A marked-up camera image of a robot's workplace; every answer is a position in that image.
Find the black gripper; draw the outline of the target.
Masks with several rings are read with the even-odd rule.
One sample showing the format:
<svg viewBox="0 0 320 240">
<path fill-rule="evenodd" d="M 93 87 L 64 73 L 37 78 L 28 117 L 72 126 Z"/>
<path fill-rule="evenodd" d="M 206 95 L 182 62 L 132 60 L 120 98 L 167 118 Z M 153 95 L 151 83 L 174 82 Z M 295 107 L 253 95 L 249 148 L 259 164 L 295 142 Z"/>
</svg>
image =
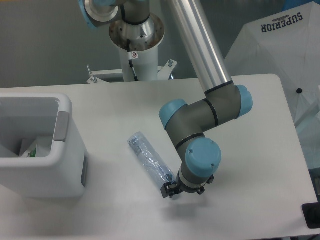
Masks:
<svg viewBox="0 0 320 240">
<path fill-rule="evenodd" d="M 215 177 L 211 175 L 209 179 L 204 183 L 191 183 L 188 181 L 184 181 L 182 179 L 177 182 L 166 182 L 160 188 L 160 192 L 163 198 L 172 198 L 175 195 L 179 195 L 183 192 L 186 193 L 197 193 L 198 195 L 202 195 L 205 192 L 205 186 L 212 184 Z"/>
</svg>

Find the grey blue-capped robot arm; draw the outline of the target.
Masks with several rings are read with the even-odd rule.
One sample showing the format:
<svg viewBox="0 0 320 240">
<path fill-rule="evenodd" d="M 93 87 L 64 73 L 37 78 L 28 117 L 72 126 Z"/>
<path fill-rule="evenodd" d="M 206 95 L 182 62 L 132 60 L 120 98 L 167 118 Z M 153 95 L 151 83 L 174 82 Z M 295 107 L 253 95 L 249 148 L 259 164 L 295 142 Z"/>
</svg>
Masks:
<svg viewBox="0 0 320 240">
<path fill-rule="evenodd" d="M 78 5 L 87 26 L 109 25 L 124 81 L 160 78 L 158 46 L 165 30 L 151 13 L 148 0 L 80 0 Z M 228 74 L 201 3 L 170 0 L 168 5 L 205 97 L 192 104 L 172 100 L 159 111 L 163 128 L 181 159 L 176 176 L 160 161 L 150 164 L 164 198 L 183 192 L 204 193 L 222 159 L 220 147 L 205 132 L 246 115 L 253 107 L 248 89 L 234 84 Z"/>
</svg>

